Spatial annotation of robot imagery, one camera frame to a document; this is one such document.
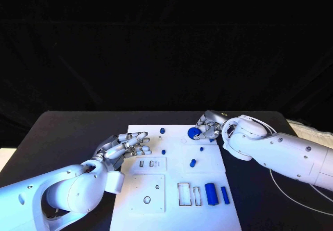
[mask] black table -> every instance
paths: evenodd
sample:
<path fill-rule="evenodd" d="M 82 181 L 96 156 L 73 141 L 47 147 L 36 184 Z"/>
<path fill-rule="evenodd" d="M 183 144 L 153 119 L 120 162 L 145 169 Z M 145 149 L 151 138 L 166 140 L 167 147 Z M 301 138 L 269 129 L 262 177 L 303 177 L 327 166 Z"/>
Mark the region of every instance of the black table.
<path fill-rule="evenodd" d="M 278 112 L 226 112 L 268 123 L 277 132 L 295 135 Z M 127 132 L 128 125 L 186 125 L 197 122 L 203 112 L 46 112 L 0 172 L 0 187 L 58 168 L 88 160 L 95 147 L 112 134 Z M 231 192 L 242 230 L 333 230 L 333 217 L 297 205 L 277 189 L 269 171 L 255 160 L 236 159 L 222 148 Z M 333 213 L 330 203 L 310 185 L 274 173 L 287 194 L 307 206 Z M 65 230 L 109 230 L 115 195 L 104 193 L 95 210 Z"/>

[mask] black curtain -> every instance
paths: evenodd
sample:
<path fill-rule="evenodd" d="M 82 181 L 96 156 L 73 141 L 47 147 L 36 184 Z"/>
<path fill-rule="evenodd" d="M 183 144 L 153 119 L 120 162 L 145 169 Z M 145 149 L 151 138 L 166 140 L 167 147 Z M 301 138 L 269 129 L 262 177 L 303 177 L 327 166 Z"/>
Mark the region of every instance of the black curtain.
<path fill-rule="evenodd" d="M 331 130 L 333 33 L 314 11 L 0 3 L 0 145 L 47 110 L 272 110 Z"/>

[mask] robotic arm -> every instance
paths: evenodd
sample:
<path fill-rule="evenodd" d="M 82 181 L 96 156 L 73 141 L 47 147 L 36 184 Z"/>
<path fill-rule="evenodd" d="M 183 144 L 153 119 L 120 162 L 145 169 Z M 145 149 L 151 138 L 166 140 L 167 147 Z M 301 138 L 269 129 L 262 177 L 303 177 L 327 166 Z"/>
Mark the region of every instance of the robotic arm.
<path fill-rule="evenodd" d="M 205 132 L 197 129 L 205 125 Z M 284 176 L 333 191 L 333 149 L 275 130 L 262 121 L 241 115 L 206 111 L 192 139 L 215 139 L 222 134 L 223 149 L 241 160 L 255 161 Z"/>
<path fill-rule="evenodd" d="M 118 167 L 124 158 L 151 154 L 141 143 L 148 142 L 147 132 L 111 136 L 98 146 L 91 160 L 71 165 L 22 182 L 0 188 L 1 230 L 58 231 L 94 210 L 104 191 L 120 193 L 124 174 Z M 63 216 L 47 218 L 40 201 L 46 195 L 55 209 L 69 211 Z"/>

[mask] hole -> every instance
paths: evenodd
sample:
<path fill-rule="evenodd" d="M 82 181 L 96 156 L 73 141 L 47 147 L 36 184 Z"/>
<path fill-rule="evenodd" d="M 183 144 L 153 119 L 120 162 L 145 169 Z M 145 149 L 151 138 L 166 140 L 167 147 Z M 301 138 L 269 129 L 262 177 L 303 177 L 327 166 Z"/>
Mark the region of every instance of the hole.
<path fill-rule="evenodd" d="M 22 193 L 19 195 L 19 202 L 20 202 L 22 205 L 24 205 L 24 203 L 26 203 L 26 193 Z"/>
<path fill-rule="evenodd" d="M 144 198 L 144 204 L 148 204 L 150 203 L 150 197 L 147 196 L 145 198 Z"/>

